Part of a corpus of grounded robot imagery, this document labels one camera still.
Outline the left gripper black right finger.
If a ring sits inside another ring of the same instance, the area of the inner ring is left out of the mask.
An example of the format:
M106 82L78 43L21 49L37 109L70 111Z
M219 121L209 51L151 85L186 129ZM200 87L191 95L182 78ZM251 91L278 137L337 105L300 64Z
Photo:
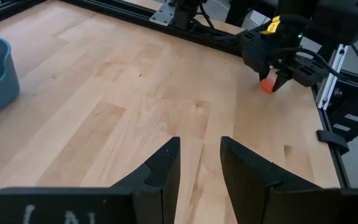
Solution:
M221 138L221 167L238 224L262 224L271 189L290 192L320 188L229 136Z

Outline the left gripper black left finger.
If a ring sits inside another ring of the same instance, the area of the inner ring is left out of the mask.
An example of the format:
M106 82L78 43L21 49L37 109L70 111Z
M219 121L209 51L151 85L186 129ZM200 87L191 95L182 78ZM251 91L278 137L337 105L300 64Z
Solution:
M169 139L137 169L112 185L129 191L125 224L174 224L180 186L180 138Z

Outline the red wooden cube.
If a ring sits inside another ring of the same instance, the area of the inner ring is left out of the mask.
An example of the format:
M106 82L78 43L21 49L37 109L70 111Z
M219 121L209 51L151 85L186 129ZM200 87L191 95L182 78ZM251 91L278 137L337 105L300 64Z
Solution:
M273 94L275 80L272 78L265 78L260 81L260 87L269 94Z

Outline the silver aluminium rail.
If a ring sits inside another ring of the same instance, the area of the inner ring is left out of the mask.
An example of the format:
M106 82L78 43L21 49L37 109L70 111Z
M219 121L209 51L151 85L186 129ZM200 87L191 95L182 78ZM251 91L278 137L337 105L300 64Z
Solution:
M333 68L336 72L341 71L341 67L343 65L347 50L349 46L348 45L331 45L330 47L322 47L324 50L324 56L327 58L329 55L329 65L331 68ZM326 110L330 99L334 92L334 87L337 82L337 77L335 77L332 74L329 74L329 76L322 81L322 83L319 86L318 95L316 98L316 106L319 109Z

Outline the black frame clip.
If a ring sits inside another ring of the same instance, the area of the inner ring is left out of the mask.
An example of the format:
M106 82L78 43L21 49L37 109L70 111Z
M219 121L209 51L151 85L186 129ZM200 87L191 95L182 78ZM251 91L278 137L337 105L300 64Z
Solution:
M333 149L338 151L340 155L349 152L349 146L342 136L325 130L317 130L316 135L318 141L329 144Z

